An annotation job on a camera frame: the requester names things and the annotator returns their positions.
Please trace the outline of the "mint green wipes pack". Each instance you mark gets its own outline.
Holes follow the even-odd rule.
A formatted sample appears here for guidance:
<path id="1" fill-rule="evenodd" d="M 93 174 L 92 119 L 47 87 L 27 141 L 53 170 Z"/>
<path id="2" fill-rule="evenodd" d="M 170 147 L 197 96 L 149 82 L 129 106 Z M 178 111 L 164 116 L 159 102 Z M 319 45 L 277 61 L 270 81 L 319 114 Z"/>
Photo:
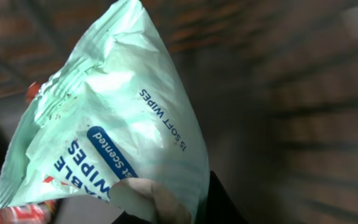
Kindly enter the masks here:
<path id="1" fill-rule="evenodd" d="M 164 186 L 197 222 L 209 162 L 176 68 L 140 1 L 117 1 L 83 34 L 44 83 L 11 139 L 0 175 L 0 208 L 88 195 L 122 199 L 155 221 L 126 178 Z"/>

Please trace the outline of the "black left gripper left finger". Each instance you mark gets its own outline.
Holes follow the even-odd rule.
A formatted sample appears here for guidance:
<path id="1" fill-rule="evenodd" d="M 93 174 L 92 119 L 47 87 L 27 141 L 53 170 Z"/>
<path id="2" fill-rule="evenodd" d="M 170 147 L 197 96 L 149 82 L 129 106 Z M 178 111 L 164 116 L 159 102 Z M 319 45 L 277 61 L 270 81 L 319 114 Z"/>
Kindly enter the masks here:
<path id="1" fill-rule="evenodd" d="M 112 224 L 151 224 L 149 221 L 141 219 L 137 216 L 122 212 Z"/>

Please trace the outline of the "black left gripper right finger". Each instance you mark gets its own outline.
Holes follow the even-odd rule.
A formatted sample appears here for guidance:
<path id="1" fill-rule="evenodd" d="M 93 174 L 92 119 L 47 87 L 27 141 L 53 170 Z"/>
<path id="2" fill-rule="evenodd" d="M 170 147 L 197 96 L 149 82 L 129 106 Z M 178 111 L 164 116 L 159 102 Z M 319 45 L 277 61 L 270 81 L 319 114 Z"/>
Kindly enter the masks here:
<path id="1" fill-rule="evenodd" d="M 249 224 L 236 208 L 213 171 L 210 172 L 208 198 L 198 210 L 197 223 Z"/>

